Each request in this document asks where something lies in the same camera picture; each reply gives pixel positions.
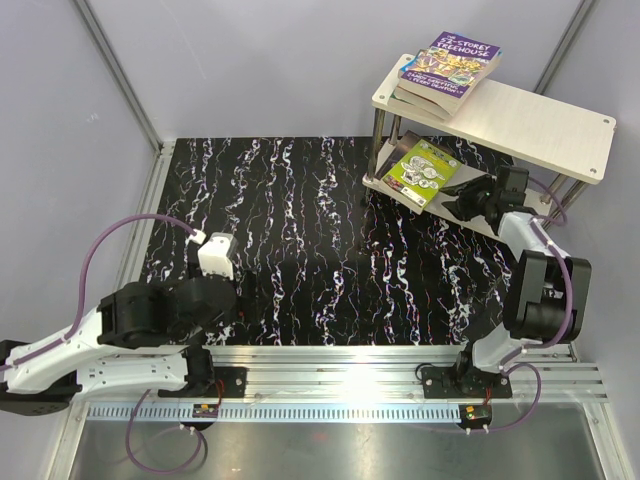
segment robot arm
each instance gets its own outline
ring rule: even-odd
[[[238,314],[235,248],[231,235],[213,234],[198,250],[206,276],[130,283],[87,313],[69,339],[65,328],[33,344],[0,342],[0,409],[41,415],[66,408],[72,399],[149,388],[204,396],[215,382],[211,356],[201,346],[204,331]],[[16,362],[52,343],[59,344]]]
[[[518,265],[504,300],[502,323],[470,342],[452,367],[422,368],[421,377],[431,380],[424,387],[428,398],[483,398],[489,388],[494,398],[509,398],[511,388],[502,371],[525,346],[568,343],[580,333],[591,265],[558,248],[536,212],[524,206],[528,177],[525,169],[502,167],[497,178],[484,175],[441,190],[458,197],[443,205],[461,222],[484,216]],[[569,306],[560,262],[570,277]]]

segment green book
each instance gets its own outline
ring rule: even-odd
[[[460,168],[460,162],[420,140],[382,178],[390,188],[424,210]]]

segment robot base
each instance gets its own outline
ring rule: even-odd
[[[424,366],[419,369],[424,398],[469,398],[484,400],[488,389],[491,398],[512,398],[509,379],[499,373],[483,372],[470,368],[464,377],[456,380],[453,367]]]

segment wooden shelf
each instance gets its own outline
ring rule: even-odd
[[[602,180],[614,118],[490,79],[482,80],[448,121],[391,107],[398,69],[413,57],[398,60],[373,95],[374,107],[590,184]]]
[[[393,145],[390,145],[388,141],[385,142],[385,144],[380,149],[380,153],[378,154],[378,163],[376,166],[376,171],[378,171],[380,167],[382,167],[382,164],[387,160],[387,158],[389,157],[393,149],[394,149]],[[484,174],[485,172],[482,172],[476,168],[468,167],[467,165],[461,165],[458,171],[455,173],[455,175],[451,178],[451,180],[449,180],[449,182],[447,183],[447,186],[458,185],[459,183],[466,182],[467,180],[471,180],[473,178],[479,177]],[[373,181],[368,181],[365,175],[364,178],[362,179],[362,183],[366,187],[369,187],[373,190],[384,193],[385,195],[388,195],[394,198],[395,200],[399,201],[403,205],[407,206],[411,210],[414,210],[414,208],[412,208],[411,206],[405,203],[406,199],[401,194],[399,194],[392,188],[389,188],[389,186],[387,186],[387,184],[384,183],[383,181],[376,180],[375,178],[373,179]],[[449,212],[449,210],[447,210],[442,206],[442,202],[447,202],[450,200],[453,200],[453,198],[447,195],[444,195],[442,193],[438,193],[435,196],[435,198],[431,200],[431,202],[429,202],[429,204],[427,205],[427,208],[424,211],[432,213],[439,217],[442,217],[445,220],[450,221],[451,223],[462,225],[463,227],[470,228],[471,230],[479,232],[488,237],[495,238],[496,240],[500,240],[493,233],[493,230],[491,230],[491,227],[487,224],[487,222],[483,217],[476,217],[470,222],[461,222],[457,220]],[[540,215],[547,215],[549,213],[550,205],[545,205],[544,203],[541,203],[540,193],[534,190],[527,190],[527,198],[525,201],[525,205],[527,207],[532,207]]]

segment floor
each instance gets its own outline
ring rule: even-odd
[[[512,161],[431,140],[488,172]],[[158,212],[235,235],[238,292],[249,280],[259,292],[252,318],[220,324],[209,344],[458,344],[500,321],[507,248],[367,197],[369,147],[368,137],[178,140]],[[181,230],[157,224],[141,280],[184,278],[195,253]]]
[[[495,405],[499,423],[522,415]],[[132,448],[145,465],[171,469],[194,451],[185,432],[161,434],[172,424],[136,422]],[[71,479],[153,479],[124,448],[126,422],[85,424]],[[434,433],[455,426],[428,424],[219,423],[204,431],[200,453],[174,479],[306,480],[603,480],[584,412],[579,406],[542,404],[530,421],[509,432],[467,437]]]

